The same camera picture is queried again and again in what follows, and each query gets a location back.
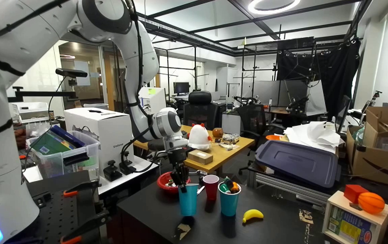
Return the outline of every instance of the computer monitor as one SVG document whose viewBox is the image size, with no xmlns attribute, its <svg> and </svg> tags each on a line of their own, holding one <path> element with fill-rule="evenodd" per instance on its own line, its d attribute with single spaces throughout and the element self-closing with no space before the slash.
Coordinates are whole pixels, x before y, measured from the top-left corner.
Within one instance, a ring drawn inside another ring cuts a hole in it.
<svg viewBox="0 0 388 244">
<path fill-rule="evenodd" d="M 174 85 L 174 93 L 189 93 L 190 92 L 190 84 L 189 82 L 175 82 Z"/>
<path fill-rule="evenodd" d="M 335 131 L 340 133 L 343 127 L 344 121 L 346 120 L 347 110 L 349 110 L 350 98 L 346 95 L 343 96 L 343 101 L 338 110 L 337 118 L 335 119 Z"/>
</svg>

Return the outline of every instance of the yellow banana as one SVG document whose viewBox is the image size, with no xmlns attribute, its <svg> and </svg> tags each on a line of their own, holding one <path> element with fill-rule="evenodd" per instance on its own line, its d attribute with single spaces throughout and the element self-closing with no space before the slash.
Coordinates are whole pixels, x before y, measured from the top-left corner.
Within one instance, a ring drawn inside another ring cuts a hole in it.
<svg viewBox="0 0 388 244">
<path fill-rule="evenodd" d="M 244 213 L 243 223 L 246 223 L 250 218 L 263 218 L 263 213 L 257 209 L 250 209 Z"/>
</svg>

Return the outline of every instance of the office chair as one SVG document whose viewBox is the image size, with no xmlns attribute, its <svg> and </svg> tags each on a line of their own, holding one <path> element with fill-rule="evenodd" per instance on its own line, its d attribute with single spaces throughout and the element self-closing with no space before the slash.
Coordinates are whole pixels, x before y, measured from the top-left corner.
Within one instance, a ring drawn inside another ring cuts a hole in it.
<svg viewBox="0 0 388 244">
<path fill-rule="evenodd" d="M 239 116 L 242 120 L 241 136 L 246 138 L 254 139 L 254 145 L 248 147 L 250 151 L 256 151 L 259 145 L 262 145 L 266 142 L 264 134 L 273 135 L 275 133 L 282 134 L 285 130 L 284 127 L 275 124 L 267 124 L 265 117 L 265 109 L 263 104 L 252 104 L 245 105 L 236 109 L 239 113 Z M 252 160 L 248 161 L 248 166 L 239 169 L 239 175 L 242 174 L 242 170 L 248 169 L 248 167 L 253 163 Z"/>
<path fill-rule="evenodd" d="M 219 106 L 212 103 L 209 91 L 193 91 L 184 105 L 184 125 L 204 124 L 207 130 L 213 130 L 217 122 Z"/>
</svg>

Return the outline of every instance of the blue cup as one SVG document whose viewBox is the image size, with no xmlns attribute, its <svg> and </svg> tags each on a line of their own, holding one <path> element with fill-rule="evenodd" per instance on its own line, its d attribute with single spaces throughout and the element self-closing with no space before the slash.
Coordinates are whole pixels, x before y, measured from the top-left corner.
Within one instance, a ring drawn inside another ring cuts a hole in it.
<svg viewBox="0 0 388 244">
<path fill-rule="evenodd" d="M 180 203 L 180 214 L 182 216 L 193 216 L 197 212 L 197 188 L 198 184 L 187 184 L 186 193 L 182 193 L 179 190 L 179 203 Z"/>
<path fill-rule="evenodd" d="M 236 215 L 236 207 L 238 206 L 239 193 L 241 193 L 241 186 L 238 184 L 239 192 L 235 194 L 225 193 L 220 189 L 220 185 L 224 184 L 221 182 L 218 185 L 218 190 L 220 191 L 220 200 L 221 200 L 221 212 L 225 216 L 234 216 Z"/>
</svg>

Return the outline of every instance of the red cube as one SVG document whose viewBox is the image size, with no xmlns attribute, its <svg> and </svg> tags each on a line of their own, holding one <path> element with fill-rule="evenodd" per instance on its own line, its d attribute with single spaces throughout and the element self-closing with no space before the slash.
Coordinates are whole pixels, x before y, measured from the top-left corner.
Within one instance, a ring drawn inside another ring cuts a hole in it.
<svg viewBox="0 0 388 244">
<path fill-rule="evenodd" d="M 347 184 L 346 188 L 344 189 L 344 197 L 349 199 L 349 201 L 351 201 L 352 203 L 357 204 L 358 196 L 360 196 L 360 194 L 364 192 L 369 191 L 358 184 Z"/>
</svg>

